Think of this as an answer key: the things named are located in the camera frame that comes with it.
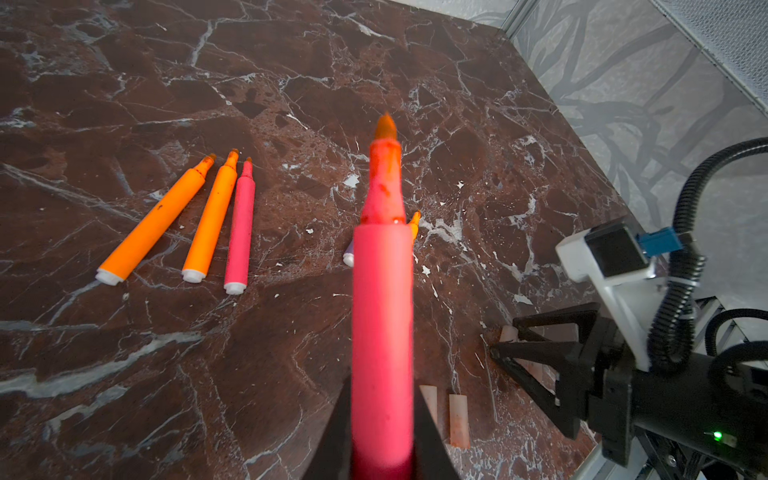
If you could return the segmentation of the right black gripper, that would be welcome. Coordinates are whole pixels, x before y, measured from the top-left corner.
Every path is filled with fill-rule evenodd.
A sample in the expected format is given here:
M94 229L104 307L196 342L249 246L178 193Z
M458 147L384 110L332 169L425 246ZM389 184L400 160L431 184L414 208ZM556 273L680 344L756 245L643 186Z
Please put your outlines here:
M582 344L599 317L590 302L517 317L526 341L490 346L493 362L569 439L602 437L602 452L626 466L633 441L660 479L758 479L767 475L765 341L718 351L725 318L705 330L705 354L672 376L610 369L598 384L600 348Z

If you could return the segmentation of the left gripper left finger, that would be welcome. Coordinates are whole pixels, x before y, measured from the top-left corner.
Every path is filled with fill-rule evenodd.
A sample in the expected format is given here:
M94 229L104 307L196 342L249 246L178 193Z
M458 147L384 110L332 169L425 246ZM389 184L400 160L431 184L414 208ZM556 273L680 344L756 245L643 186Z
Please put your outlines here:
M351 478L351 378L344 380L331 416L314 451L303 480Z

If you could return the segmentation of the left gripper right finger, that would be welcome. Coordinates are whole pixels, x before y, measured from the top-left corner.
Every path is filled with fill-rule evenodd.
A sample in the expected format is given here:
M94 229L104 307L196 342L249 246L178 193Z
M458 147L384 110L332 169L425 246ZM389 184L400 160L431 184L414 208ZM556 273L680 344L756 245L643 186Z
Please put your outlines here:
M413 403L413 478L459 480L460 476L445 449L439 431L433 424L419 386L414 388Z

